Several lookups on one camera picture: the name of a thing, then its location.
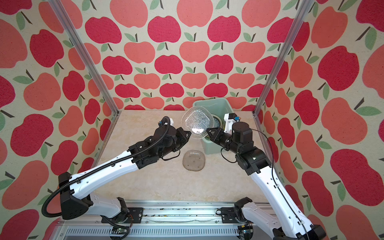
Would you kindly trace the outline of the clear glass round plate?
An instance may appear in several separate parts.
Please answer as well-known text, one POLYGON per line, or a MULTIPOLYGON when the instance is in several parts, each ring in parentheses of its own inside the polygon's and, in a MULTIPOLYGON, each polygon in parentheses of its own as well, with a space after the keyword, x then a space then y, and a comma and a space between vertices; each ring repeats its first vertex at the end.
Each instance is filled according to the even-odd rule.
POLYGON ((203 139, 207 129, 214 127, 213 115, 202 106, 193 106, 182 117, 182 127, 191 132, 193 139, 203 139))

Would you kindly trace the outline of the clear glass square plate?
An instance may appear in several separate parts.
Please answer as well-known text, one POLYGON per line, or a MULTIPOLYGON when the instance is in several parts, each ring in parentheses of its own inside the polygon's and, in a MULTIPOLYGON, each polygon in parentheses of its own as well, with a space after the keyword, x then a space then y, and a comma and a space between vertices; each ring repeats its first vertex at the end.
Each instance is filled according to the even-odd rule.
POLYGON ((184 154, 183 167, 192 172, 201 171, 206 164, 206 157, 203 152, 197 150, 189 150, 184 154))

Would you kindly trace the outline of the blue floral patterned plate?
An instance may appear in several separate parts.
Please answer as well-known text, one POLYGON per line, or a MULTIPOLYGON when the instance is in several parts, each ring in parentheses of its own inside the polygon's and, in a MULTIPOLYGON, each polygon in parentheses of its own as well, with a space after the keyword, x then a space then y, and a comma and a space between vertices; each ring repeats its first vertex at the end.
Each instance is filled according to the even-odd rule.
POLYGON ((223 121, 216 115, 213 115, 214 118, 214 128, 223 128, 223 121))

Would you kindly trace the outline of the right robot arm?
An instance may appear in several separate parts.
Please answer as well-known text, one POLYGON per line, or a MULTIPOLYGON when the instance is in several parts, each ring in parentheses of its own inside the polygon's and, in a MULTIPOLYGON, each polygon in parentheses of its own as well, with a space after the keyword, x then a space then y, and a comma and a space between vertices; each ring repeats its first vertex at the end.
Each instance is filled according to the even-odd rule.
POLYGON ((253 141, 253 130, 245 122, 235 122, 227 133, 221 128, 207 129, 210 140, 235 153, 236 162, 259 186, 276 216, 259 209, 252 201, 240 200, 242 216, 274 240, 323 240, 326 231, 313 224, 283 187, 273 161, 253 141))

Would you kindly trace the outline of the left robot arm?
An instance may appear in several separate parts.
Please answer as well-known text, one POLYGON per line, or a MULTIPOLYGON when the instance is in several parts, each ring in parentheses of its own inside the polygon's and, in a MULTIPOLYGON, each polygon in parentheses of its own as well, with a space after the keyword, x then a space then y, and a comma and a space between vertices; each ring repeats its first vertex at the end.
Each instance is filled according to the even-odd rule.
POLYGON ((106 199, 94 191, 128 173, 140 170, 158 160, 167 160, 169 153, 178 152, 191 137, 190 131, 164 124, 154 135, 130 146, 116 158, 95 168, 71 175, 59 176, 59 188, 42 205, 42 215, 72 220, 82 215, 99 215, 105 223, 120 223, 129 215, 121 197, 106 199))

